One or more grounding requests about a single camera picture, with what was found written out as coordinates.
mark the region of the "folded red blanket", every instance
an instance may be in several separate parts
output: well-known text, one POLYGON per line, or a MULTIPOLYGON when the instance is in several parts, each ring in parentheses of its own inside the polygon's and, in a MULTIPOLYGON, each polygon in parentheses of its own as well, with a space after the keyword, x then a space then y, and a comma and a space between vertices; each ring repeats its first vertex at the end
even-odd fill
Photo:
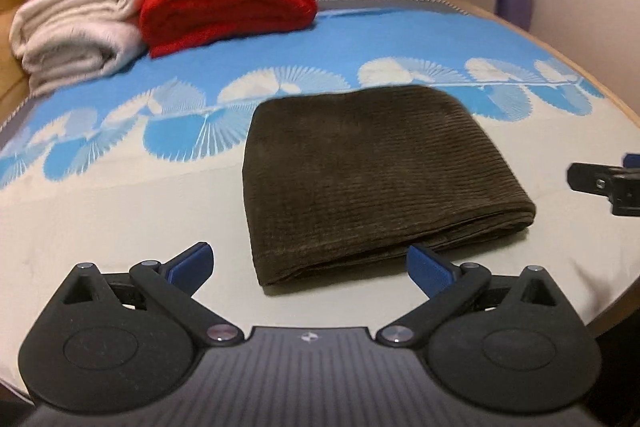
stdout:
POLYGON ((316 0, 145 0, 140 31, 162 57, 229 37, 307 28, 316 0))

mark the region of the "logo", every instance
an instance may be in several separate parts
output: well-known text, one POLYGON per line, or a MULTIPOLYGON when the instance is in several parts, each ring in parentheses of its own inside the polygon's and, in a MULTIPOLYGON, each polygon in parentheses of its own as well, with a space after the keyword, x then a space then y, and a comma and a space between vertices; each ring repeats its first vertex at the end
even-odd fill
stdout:
POLYGON ((312 342, 315 342, 319 338, 320 336, 316 335, 313 331, 307 331, 306 333, 303 333, 302 335, 300 335, 300 339, 305 341, 307 344, 311 344, 312 342))

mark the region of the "blue gripper pad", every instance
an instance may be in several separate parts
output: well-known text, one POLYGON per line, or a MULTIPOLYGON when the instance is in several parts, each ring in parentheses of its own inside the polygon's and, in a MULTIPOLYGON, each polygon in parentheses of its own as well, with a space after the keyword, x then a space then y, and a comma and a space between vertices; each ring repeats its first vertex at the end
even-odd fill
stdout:
POLYGON ((625 169, 640 169, 640 154, 627 154, 622 160, 625 169))
POLYGON ((166 280, 187 295, 196 293, 213 273, 213 251, 206 243, 195 245, 175 261, 166 272, 166 280))
POLYGON ((409 247, 406 254, 406 269, 409 277, 425 295, 433 298, 452 285, 460 275, 460 268, 445 261, 431 250, 409 247))

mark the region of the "brown corduroy cloth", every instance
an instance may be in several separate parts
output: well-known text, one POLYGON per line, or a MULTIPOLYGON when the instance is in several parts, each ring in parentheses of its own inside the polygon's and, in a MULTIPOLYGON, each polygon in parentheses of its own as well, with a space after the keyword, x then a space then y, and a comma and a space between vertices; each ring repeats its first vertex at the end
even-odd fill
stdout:
POLYGON ((262 286, 479 243, 536 211, 462 104, 422 86, 261 103, 242 179, 262 286))

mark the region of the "bed sheet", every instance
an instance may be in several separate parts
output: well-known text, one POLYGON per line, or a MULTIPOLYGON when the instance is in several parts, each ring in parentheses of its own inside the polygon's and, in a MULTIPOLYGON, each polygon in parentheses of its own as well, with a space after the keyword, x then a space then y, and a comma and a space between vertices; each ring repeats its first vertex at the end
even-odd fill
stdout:
POLYGON ((196 298, 238 324, 375 331, 424 301, 401 264, 258 286, 242 158, 267 98, 423 84, 466 105, 538 206, 517 237, 453 254, 494 273, 542 264, 590 321, 640 275, 640 227, 565 182, 574 161, 619 164, 640 130, 563 62, 504 26, 420 10, 321 13, 306 31, 137 61, 41 103, 0 152, 0 376, 75 263, 125 271, 197 241, 214 275, 196 298))

